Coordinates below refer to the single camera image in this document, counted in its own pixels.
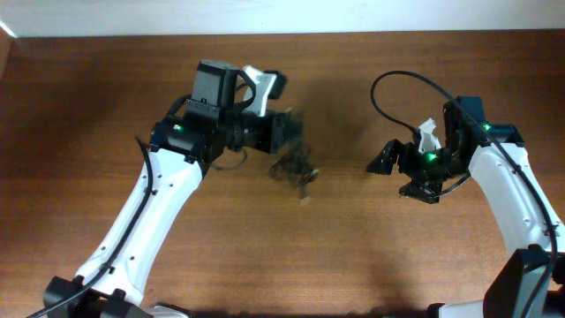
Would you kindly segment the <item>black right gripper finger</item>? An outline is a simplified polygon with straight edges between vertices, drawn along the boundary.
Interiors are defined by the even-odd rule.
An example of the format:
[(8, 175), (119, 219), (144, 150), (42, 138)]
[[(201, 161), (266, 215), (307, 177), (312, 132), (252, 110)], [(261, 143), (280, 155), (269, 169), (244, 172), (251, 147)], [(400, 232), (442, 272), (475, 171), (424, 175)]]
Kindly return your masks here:
[(403, 143), (400, 140), (389, 141), (379, 154), (367, 164), (365, 171), (372, 174), (390, 175), (402, 151)]
[(420, 185), (414, 180), (399, 189), (399, 194), (403, 197), (412, 198), (428, 204), (438, 203), (441, 184)]

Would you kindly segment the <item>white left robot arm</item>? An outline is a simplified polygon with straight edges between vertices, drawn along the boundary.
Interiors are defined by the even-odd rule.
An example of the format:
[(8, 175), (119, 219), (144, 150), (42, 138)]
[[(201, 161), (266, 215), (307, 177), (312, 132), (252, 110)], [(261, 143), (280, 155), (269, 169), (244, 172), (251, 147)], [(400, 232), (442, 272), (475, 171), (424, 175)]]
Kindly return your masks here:
[(203, 59), (192, 91), (177, 98), (148, 142), (117, 219), (71, 280), (55, 276), (38, 317), (187, 317), (170, 304), (141, 308), (147, 279), (178, 213), (224, 149), (274, 154), (301, 137), (288, 112), (272, 111), (287, 83), (278, 71)]

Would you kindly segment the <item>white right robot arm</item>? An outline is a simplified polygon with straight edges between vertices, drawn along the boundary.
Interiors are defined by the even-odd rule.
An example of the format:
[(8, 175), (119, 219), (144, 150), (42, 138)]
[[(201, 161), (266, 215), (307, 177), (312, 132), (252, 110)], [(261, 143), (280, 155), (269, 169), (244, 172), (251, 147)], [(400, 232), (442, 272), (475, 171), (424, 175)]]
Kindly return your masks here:
[(393, 169), (408, 176), (402, 196), (434, 204), (448, 193), (444, 183), (473, 179), (499, 226), (508, 260), (483, 299), (430, 305), (429, 317), (562, 317), (564, 223), (535, 178), (524, 139), (513, 125), (492, 125), (482, 101), (459, 96), (443, 106), (446, 143), (433, 135), (435, 123), (414, 129), (413, 140), (391, 140), (366, 167), (373, 174)]

